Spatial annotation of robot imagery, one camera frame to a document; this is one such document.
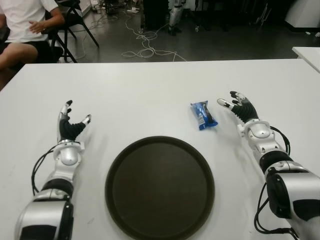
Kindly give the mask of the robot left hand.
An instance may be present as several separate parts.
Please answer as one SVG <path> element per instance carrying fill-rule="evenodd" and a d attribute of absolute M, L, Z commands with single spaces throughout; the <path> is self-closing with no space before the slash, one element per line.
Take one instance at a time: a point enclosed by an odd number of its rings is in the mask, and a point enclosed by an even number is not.
<path fill-rule="evenodd" d="M 86 126 L 91 122 L 92 116 L 88 114 L 82 121 L 78 123 L 70 123 L 69 113 L 72 111 L 71 105 L 73 101 L 68 100 L 62 106 L 57 118 L 57 142 L 75 141 L 82 133 Z"/>

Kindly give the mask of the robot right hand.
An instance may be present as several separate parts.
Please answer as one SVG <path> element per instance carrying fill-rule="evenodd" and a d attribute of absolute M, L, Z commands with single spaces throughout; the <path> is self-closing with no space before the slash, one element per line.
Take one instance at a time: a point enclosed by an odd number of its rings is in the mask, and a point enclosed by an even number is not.
<path fill-rule="evenodd" d="M 233 100 L 228 102 L 225 99 L 219 98 L 217 99 L 217 103 L 220 106 L 230 110 L 243 123 L 259 118 L 255 107 L 246 96 L 237 91 L 230 91 L 229 93 Z"/>

